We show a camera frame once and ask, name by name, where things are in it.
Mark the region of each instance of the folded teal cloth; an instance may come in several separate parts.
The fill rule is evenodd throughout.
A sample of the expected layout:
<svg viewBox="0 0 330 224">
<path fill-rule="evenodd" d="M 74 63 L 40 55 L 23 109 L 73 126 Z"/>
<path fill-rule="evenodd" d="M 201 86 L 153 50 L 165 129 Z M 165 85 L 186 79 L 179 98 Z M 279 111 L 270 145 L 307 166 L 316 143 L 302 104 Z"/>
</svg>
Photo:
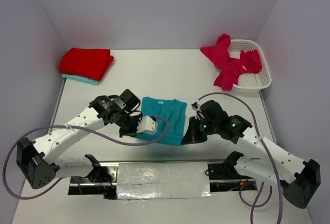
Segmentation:
<svg viewBox="0 0 330 224">
<path fill-rule="evenodd" d="M 177 99 L 163 100 L 144 97 L 142 99 L 141 112 L 144 116 L 159 116 L 163 117 L 170 123 L 170 130 L 163 139 L 158 143 L 180 146 L 184 137 L 184 128 L 186 121 L 187 103 Z M 137 138 L 142 140 L 153 140 L 161 136 L 166 130 L 166 123 L 162 120 L 157 120 L 158 128 L 155 135 L 141 134 Z"/>
<path fill-rule="evenodd" d="M 95 81 L 93 79 L 90 78 L 85 78 L 85 77 L 81 77 L 81 76 L 77 76 L 77 75 L 72 75 L 72 74 L 62 74 L 62 78 L 69 78 L 69 79 L 73 79 L 74 81 L 80 81 L 80 82 L 84 82 L 87 84 L 91 84 L 91 85 L 95 85 L 98 86 L 99 82 Z"/>
</svg>

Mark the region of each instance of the red cloth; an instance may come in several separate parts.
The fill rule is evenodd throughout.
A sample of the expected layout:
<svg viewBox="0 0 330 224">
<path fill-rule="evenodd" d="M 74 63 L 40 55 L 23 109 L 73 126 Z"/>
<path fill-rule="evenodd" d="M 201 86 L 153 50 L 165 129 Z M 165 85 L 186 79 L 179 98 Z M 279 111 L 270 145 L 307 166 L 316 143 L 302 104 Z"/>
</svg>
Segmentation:
<svg viewBox="0 0 330 224">
<path fill-rule="evenodd" d="M 242 73 L 259 73 L 262 69 L 257 50 L 248 52 L 242 50 L 240 59 L 231 58 L 228 52 L 230 43 L 230 36 L 223 34 L 218 38 L 217 45 L 214 47 L 201 48 L 201 52 L 213 62 L 215 67 L 222 68 L 214 85 L 226 91 L 230 91 L 233 84 L 238 84 L 238 78 Z"/>
<path fill-rule="evenodd" d="M 110 50 L 73 47 L 63 56 L 59 71 L 101 81 L 112 62 Z"/>
</svg>

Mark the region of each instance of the gray wall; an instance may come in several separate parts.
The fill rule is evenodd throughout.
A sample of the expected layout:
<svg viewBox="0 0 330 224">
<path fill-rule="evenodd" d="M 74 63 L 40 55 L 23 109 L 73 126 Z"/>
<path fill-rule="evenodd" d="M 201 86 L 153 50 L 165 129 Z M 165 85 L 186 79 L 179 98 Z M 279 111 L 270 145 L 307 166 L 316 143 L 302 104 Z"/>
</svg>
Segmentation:
<svg viewBox="0 0 330 224">
<path fill-rule="evenodd" d="M 330 212 L 330 0 L 278 0 L 259 37 L 273 83 L 263 92 L 279 143 L 321 164 L 310 202 L 314 224 Z"/>
<path fill-rule="evenodd" d="M 23 132 L 49 124 L 61 83 L 58 60 L 65 50 L 37 0 L 0 0 L 0 51 L 2 168 L 9 147 Z M 7 178 L 20 194 L 23 176 L 13 159 Z M 18 201 L 7 194 L 2 180 L 0 196 L 0 223 L 9 224 Z"/>
<path fill-rule="evenodd" d="M 256 39 L 276 0 L 41 0 L 67 48 L 198 48 Z"/>
</svg>

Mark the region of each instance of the perforated plastic basket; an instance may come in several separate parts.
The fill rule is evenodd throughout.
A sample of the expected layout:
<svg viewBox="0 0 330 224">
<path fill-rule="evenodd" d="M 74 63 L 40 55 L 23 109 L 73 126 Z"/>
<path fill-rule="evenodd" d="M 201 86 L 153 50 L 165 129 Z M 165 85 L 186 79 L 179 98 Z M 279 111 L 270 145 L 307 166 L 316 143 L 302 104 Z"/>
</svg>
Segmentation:
<svg viewBox="0 0 330 224">
<path fill-rule="evenodd" d="M 262 70 L 258 74 L 254 74 L 254 73 L 241 74 L 238 79 L 238 85 L 234 84 L 232 91 L 257 92 L 264 88 L 269 87 L 269 85 L 272 83 L 272 77 L 270 76 L 270 72 L 260 46 L 256 42 L 250 40 L 241 40 L 241 39 L 232 40 L 228 48 L 228 52 L 230 56 L 239 59 L 241 50 L 244 50 L 244 52 L 257 50 L 261 59 Z"/>
</svg>

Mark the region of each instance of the basket rim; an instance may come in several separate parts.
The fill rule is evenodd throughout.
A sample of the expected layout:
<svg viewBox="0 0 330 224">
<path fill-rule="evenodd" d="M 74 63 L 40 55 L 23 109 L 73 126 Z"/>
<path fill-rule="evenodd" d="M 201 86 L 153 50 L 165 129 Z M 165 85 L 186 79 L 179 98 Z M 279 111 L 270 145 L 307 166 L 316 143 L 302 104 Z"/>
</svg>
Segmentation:
<svg viewBox="0 0 330 224">
<path fill-rule="evenodd" d="M 258 43 L 256 43 L 255 41 L 247 40 L 247 39 L 232 39 L 232 42 L 249 42 L 249 43 L 252 43 L 253 45 L 255 45 L 257 47 L 257 49 L 260 51 L 260 54 L 263 57 L 263 60 L 265 61 L 265 66 L 266 66 L 265 70 L 268 72 L 268 75 L 269 75 L 269 81 L 264 86 L 261 86 L 261 87 L 244 87 L 244 86 L 239 86 L 239 85 L 234 84 L 233 87 L 239 88 L 239 89 L 251 89 L 251 90 L 252 89 L 260 89 L 261 90 L 261 89 L 265 89 L 265 88 L 269 87 L 270 84 L 272 83 L 272 76 L 270 74 L 266 58 L 265 58 L 265 56 L 262 52 L 262 49 L 261 49 L 260 45 Z"/>
</svg>

